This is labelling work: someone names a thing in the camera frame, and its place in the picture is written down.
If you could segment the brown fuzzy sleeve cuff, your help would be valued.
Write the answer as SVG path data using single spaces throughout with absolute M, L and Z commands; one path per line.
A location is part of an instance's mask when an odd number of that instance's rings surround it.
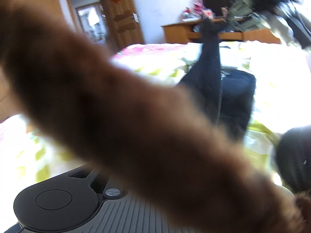
M 182 86 L 113 65 L 104 48 L 26 0 L 1 0 L 1 67 L 43 133 L 202 232 L 310 232 L 289 198 L 211 124 Z

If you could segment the brown wooden door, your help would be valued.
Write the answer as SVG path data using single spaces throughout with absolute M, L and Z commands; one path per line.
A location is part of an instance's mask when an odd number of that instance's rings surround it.
M 145 43 L 134 0 L 102 0 L 102 2 L 118 49 Z

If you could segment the black pants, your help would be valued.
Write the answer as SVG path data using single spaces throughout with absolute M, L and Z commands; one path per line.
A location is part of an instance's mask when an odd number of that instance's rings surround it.
M 256 78 L 240 70 L 221 75 L 218 33 L 224 28 L 208 18 L 202 22 L 201 55 L 180 84 L 191 90 L 213 124 L 224 125 L 231 139 L 242 140 L 252 113 Z

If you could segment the colourful checked bed quilt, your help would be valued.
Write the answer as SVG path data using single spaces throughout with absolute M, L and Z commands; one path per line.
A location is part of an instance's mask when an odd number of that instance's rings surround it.
M 146 81 L 176 86 L 203 53 L 201 43 L 134 44 L 112 56 L 119 66 Z M 310 125 L 308 52 L 259 41 L 221 42 L 221 104 L 216 123 L 244 144 L 253 165 L 284 185 L 275 160 L 281 136 Z M 30 121 L 10 107 L 1 118 L 1 148 L 9 176 L 27 187 L 80 166 L 63 146 L 30 129 Z

